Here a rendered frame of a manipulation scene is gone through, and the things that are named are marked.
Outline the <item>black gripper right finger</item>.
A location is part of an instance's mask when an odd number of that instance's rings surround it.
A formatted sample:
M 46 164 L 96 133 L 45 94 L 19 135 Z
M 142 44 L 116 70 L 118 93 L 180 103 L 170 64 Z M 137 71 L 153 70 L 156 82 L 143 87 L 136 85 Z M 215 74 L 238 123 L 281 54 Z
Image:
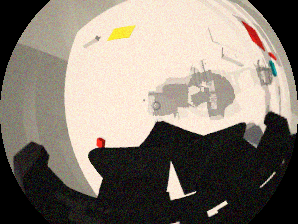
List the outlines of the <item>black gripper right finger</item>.
M 220 131 L 200 133 L 185 131 L 178 127 L 161 121 L 164 127 L 165 143 L 172 143 L 172 161 L 174 172 L 180 181 L 184 194 L 197 192 L 194 189 L 201 175 L 204 175 L 213 153 L 218 148 L 226 147 L 239 137 L 245 136 L 246 123 L 237 123 L 233 127 L 223 128 Z

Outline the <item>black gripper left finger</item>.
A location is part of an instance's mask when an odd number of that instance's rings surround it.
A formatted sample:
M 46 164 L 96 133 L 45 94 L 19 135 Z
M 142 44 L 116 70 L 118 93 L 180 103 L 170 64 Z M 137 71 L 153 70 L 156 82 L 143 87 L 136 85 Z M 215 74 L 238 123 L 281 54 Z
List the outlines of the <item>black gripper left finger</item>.
M 105 176 L 144 177 L 160 176 L 164 192 L 168 192 L 172 143 L 165 143 L 161 121 L 154 124 L 152 132 L 140 147 L 98 147 L 89 152 L 90 164 L 102 179 Z

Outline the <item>yellow flat plate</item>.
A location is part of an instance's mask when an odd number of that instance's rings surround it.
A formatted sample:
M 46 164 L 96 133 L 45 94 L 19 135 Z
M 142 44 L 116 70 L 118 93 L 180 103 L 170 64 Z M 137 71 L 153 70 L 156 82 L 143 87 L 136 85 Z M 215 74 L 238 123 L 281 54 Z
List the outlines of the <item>yellow flat plate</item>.
M 116 28 L 116 30 L 112 31 L 112 34 L 110 34 L 108 40 L 122 39 L 122 37 L 129 37 L 130 34 L 132 34 L 134 27 L 136 26 L 126 26 L 122 28 Z

